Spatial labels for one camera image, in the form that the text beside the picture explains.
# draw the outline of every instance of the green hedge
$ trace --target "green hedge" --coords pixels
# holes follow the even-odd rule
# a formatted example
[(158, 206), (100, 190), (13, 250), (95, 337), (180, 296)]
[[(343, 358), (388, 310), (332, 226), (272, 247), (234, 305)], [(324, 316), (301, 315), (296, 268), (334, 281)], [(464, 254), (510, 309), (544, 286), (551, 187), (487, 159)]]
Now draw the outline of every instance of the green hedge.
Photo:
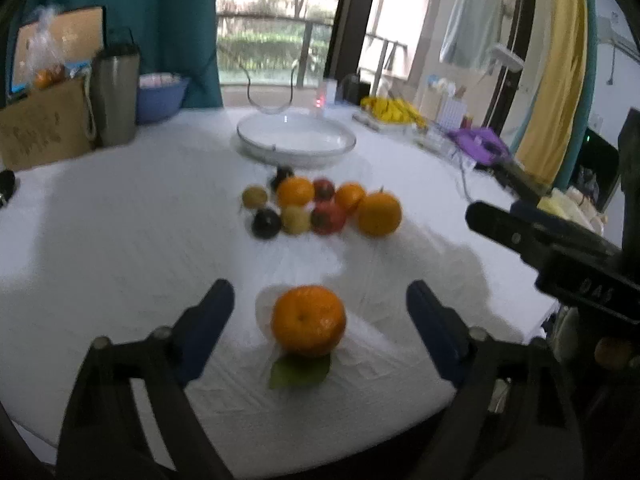
[[(233, 52), (249, 71), (277, 70), (290, 68), (300, 58), (302, 37), (276, 32), (240, 32), (219, 36), (218, 44)], [(328, 49), (328, 41), (312, 38), (306, 66), (308, 73), (314, 74), (322, 69)], [(238, 69), (238, 63), (226, 53), (219, 52), (218, 67), (220, 70), (234, 70)]]

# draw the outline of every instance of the green leaf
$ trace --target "green leaf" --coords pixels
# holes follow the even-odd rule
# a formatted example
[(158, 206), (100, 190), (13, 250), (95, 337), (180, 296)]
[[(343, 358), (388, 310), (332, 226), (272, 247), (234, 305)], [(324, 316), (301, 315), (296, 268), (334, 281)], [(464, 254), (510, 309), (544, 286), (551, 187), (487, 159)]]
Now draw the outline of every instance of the green leaf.
[(285, 355), (271, 367), (269, 387), (271, 390), (298, 386), (314, 386), (324, 381), (331, 366), (331, 354), (308, 358)]

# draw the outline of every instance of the banana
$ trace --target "banana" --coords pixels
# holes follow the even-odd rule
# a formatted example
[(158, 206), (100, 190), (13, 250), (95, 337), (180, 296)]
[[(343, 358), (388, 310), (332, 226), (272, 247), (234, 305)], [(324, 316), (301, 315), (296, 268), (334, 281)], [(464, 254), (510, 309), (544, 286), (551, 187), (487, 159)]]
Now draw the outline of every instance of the banana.
[(426, 121), (420, 112), (404, 99), (386, 99), (382, 97), (365, 97), (360, 106), (369, 111), (377, 120), (391, 124), (412, 124), (419, 127), (426, 126)]

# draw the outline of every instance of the orange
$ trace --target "orange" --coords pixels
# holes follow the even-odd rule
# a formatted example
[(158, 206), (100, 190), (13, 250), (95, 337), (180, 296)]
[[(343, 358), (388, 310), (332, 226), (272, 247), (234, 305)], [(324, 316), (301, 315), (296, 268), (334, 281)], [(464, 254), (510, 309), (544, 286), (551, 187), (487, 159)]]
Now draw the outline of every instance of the orange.
[(335, 203), (345, 210), (347, 215), (353, 214), (358, 208), (360, 200), (367, 194), (357, 182), (342, 184), (335, 192)]
[(328, 354), (340, 342), (347, 324), (344, 305), (320, 285), (297, 286), (276, 301), (271, 331), (287, 351), (305, 357)]
[(391, 193), (380, 190), (360, 201), (358, 228), (373, 237), (387, 236), (398, 229), (402, 221), (402, 207)]
[(38, 70), (33, 78), (33, 86), (44, 90), (53, 85), (53, 72), (51, 70)]
[(278, 186), (278, 204), (284, 208), (288, 205), (303, 207), (314, 199), (314, 185), (302, 176), (290, 176)]

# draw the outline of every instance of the fruit pile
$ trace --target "fruit pile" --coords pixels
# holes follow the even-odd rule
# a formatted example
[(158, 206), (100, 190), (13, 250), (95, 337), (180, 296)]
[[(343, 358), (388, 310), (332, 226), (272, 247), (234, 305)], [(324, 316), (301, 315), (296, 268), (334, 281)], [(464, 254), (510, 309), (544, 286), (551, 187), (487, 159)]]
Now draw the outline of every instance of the fruit pile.
[(426, 126), (420, 112), (404, 99), (386, 99), (382, 97), (365, 97), (360, 106), (383, 123), (413, 124), (419, 128)]
[(363, 234), (383, 237), (393, 233), (402, 220), (402, 208), (395, 196), (383, 189), (367, 194), (356, 182), (336, 189), (327, 178), (311, 182), (282, 167), (270, 186), (279, 214), (268, 206), (269, 194), (263, 187), (249, 186), (242, 192), (242, 205), (255, 211), (252, 233), (262, 240), (276, 237), (281, 230), (292, 236), (307, 231), (331, 235), (342, 231), (349, 216), (355, 218)]

